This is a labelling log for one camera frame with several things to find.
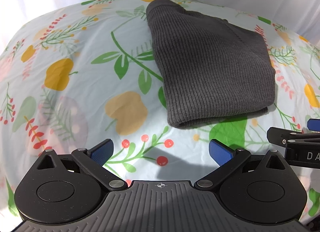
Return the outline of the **dark grey ribbed knit sweater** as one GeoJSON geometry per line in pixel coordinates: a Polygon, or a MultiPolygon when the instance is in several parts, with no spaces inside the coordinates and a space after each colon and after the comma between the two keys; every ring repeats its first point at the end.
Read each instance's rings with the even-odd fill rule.
{"type": "Polygon", "coordinates": [[[170,0],[152,1],[146,17],[170,126],[264,113],[274,103],[275,70],[260,34],[170,0]]]}

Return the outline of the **floral print bed sheet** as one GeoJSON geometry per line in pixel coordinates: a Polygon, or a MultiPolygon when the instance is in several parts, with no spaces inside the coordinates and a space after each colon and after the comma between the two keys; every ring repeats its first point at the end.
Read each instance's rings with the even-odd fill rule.
{"type": "Polygon", "coordinates": [[[146,21],[151,1],[90,0],[56,10],[24,25],[1,54],[1,231],[21,222],[14,191],[46,149],[68,154],[110,138],[105,168],[127,183],[196,181],[217,167],[211,139],[264,153],[270,127],[305,132],[319,117],[318,46],[260,16],[174,0],[259,33],[278,96],[262,116],[170,127],[146,21]]]}

